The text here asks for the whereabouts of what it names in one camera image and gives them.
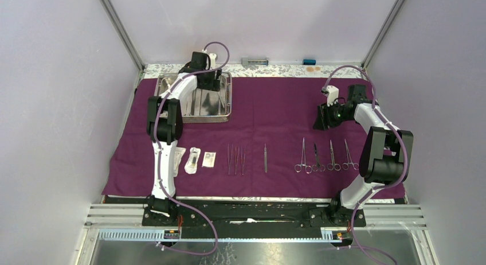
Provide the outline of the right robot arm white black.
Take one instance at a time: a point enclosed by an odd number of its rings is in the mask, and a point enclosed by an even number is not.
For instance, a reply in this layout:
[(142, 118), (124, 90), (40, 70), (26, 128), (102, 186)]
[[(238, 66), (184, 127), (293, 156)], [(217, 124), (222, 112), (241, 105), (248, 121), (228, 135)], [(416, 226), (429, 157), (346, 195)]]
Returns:
[(398, 185), (408, 175), (413, 133), (401, 130), (381, 111), (375, 100), (366, 96), (366, 86), (348, 87), (348, 98), (339, 101), (339, 89), (322, 88), (325, 103), (318, 106), (315, 130), (329, 130), (346, 121), (355, 121), (367, 134), (358, 162), (359, 175), (341, 190), (326, 208), (326, 216), (337, 226), (355, 218), (358, 210), (378, 192)]

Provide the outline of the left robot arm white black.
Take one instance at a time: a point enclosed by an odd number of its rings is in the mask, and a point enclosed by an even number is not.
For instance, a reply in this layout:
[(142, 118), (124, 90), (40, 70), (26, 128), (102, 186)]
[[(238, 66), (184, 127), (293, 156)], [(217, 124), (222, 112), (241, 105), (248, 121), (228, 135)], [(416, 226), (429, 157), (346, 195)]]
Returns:
[(147, 133), (154, 149), (154, 185), (148, 212), (163, 225), (178, 217), (175, 196), (174, 158), (183, 132), (182, 103), (195, 89), (220, 90), (222, 70), (216, 67), (217, 55), (206, 49), (193, 52), (173, 83), (148, 100)]

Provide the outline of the steel surgical forceps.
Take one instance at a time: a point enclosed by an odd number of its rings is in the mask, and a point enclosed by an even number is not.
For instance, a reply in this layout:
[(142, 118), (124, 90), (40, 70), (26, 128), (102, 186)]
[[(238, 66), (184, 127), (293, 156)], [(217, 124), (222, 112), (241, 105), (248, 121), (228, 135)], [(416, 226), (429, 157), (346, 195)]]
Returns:
[(300, 161), (299, 164), (296, 164), (294, 166), (294, 170), (297, 173), (300, 173), (300, 172), (305, 172), (306, 174), (312, 173), (312, 167), (310, 165), (307, 165), (306, 150), (305, 150), (305, 138), (302, 139), (302, 144), (301, 144), (301, 161)]

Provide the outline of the steel scalpel handle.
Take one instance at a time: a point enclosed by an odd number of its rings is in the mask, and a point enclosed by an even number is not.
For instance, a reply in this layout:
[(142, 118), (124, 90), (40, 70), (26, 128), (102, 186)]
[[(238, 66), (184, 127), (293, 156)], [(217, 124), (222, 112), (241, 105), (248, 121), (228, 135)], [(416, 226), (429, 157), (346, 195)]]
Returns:
[(239, 160), (240, 160), (240, 148), (239, 147), (235, 147), (235, 159), (234, 159), (234, 175), (236, 176), (237, 175), (237, 171), (238, 171), (238, 163), (239, 163)]
[(225, 111), (225, 94), (223, 92), (218, 93), (218, 109), (219, 112)]

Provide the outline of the small white sterile packet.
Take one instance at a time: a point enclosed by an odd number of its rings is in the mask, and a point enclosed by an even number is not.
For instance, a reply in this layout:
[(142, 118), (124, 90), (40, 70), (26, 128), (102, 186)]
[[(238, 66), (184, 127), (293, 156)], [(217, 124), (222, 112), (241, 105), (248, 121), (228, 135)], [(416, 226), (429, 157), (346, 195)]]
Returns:
[(213, 168), (215, 165), (215, 152), (205, 152), (203, 156), (202, 167)]

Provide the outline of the perforated steel instrument tray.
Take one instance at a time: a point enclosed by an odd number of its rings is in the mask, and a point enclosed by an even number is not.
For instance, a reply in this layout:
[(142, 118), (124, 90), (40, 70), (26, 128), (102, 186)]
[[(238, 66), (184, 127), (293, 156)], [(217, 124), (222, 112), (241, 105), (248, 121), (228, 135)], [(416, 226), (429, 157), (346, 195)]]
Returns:
[[(154, 96), (160, 95), (169, 89), (176, 81), (176, 73), (164, 73), (159, 75)], [(232, 76), (229, 72), (221, 74), (221, 88), (218, 92), (205, 89), (195, 89), (186, 99), (181, 101), (182, 121), (190, 123), (223, 123), (230, 119), (232, 113)], [(225, 111), (219, 112), (218, 93), (225, 94)]]

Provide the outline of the steel tweezers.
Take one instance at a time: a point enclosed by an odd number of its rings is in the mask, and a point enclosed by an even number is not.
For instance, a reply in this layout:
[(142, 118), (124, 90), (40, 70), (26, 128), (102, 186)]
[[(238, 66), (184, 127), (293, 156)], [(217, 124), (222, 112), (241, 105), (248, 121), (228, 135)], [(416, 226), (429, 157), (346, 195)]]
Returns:
[(227, 150), (228, 175), (230, 175), (231, 173), (232, 159), (233, 159), (233, 145), (228, 144), (228, 150)]
[(242, 148), (241, 153), (241, 175), (245, 175), (245, 158), (246, 158), (246, 147)]

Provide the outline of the long white sterile packet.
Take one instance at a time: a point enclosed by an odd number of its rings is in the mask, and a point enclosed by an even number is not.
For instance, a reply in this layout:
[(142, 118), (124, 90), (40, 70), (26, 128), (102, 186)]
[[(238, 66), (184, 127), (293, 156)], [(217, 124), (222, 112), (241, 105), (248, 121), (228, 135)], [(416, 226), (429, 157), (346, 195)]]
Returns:
[(179, 165), (181, 164), (182, 158), (186, 152), (186, 148), (184, 147), (176, 147), (174, 152), (174, 167), (173, 173), (174, 177), (178, 176), (179, 173)]

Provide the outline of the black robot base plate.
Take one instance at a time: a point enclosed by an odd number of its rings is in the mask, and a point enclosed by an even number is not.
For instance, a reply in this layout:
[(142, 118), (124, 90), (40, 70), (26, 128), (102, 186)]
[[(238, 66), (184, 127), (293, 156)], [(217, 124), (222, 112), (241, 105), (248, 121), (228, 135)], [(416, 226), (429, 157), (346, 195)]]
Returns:
[(142, 226), (174, 227), (184, 239), (316, 240), (323, 231), (365, 227), (362, 210), (355, 218), (336, 222), (326, 216), (330, 203), (180, 200), (177, 215), (162, 218), (144, 207)]

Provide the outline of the remaining steel instrument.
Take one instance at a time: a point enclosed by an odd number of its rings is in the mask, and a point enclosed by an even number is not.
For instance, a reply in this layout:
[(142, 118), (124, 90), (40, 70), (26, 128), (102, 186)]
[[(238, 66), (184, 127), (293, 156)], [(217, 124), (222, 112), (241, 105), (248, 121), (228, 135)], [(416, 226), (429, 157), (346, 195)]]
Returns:
[(266, 147), (266, 143), (264, 144), (264, 172), (268, 172), (268, 151)]

